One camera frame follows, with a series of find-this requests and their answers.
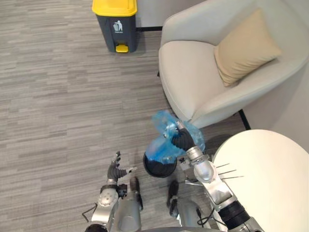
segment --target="yellow trash can lid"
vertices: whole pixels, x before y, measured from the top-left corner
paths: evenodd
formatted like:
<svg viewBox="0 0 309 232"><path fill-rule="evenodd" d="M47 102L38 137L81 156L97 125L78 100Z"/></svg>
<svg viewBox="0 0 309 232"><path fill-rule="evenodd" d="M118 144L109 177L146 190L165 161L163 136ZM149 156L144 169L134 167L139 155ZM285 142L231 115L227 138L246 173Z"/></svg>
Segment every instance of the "yellow trash can lid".
<svg viewBox="0 0 309 232"><path fill-rule="evenodd" d="M136 0L93 0L92 11L100 16L132 16L137 12Z"/></svg>

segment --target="chair cushion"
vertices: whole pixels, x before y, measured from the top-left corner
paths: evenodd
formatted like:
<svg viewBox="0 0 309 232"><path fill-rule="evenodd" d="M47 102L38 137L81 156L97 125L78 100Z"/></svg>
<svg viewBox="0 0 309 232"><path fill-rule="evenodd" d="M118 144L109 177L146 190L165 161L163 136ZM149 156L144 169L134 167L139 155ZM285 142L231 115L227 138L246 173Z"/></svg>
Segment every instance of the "chair cushion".
<svg viewBox="0 0 309 232"><path fill-rule="evenodd" d="M202 104L227 90L213 50L213 45L197 41L171 41L160 48L163 89L172 109L182 120L190 120Z"/></svg>
<svg viewBox="0 0 309 232"><path fill-rule="evenodd" d="M224 85L229 86L278 57L281 50L257 9L219 43L214 54Z"/></svg>

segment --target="yellow foot pedal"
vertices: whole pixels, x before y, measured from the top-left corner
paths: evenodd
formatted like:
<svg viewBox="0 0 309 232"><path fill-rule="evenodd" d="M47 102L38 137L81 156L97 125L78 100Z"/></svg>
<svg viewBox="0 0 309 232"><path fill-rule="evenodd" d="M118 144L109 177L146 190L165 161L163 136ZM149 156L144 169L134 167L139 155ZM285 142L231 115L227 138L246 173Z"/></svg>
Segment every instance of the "yellow foot pedal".
<svg viewBox="0 0 309 232"><path fill-rule="evenodd" d="M121 52L121 53L125 53L129 51L129 47L124 45L124 44L120 44L118 46L116 46L116 52Z"/></svg>

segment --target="trash can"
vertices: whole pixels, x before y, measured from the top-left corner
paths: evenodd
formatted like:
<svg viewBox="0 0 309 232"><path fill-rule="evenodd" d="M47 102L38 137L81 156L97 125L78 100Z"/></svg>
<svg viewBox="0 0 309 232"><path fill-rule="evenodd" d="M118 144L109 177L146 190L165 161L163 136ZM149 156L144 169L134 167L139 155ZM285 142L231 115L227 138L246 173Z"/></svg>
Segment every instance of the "trash can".
<svg viewBox="0 0 309 232"><path fill-rule="evenodd" d="M134 52L136 40L136 0L93 0L105 43L111 52Z"/></svg>

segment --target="beige pillow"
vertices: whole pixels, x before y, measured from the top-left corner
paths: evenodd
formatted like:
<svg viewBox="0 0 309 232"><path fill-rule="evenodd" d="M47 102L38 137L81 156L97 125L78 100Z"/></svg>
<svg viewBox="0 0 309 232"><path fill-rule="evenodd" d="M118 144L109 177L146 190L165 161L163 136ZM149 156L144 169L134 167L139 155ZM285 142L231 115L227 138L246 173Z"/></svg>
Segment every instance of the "beige pillow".
<svg viewBox="0 0 309 232"><path fill-rule="evenodd" d="M263 13L257 9L214 49L224 86L230 86L281 54L271 38Z"/></svg>

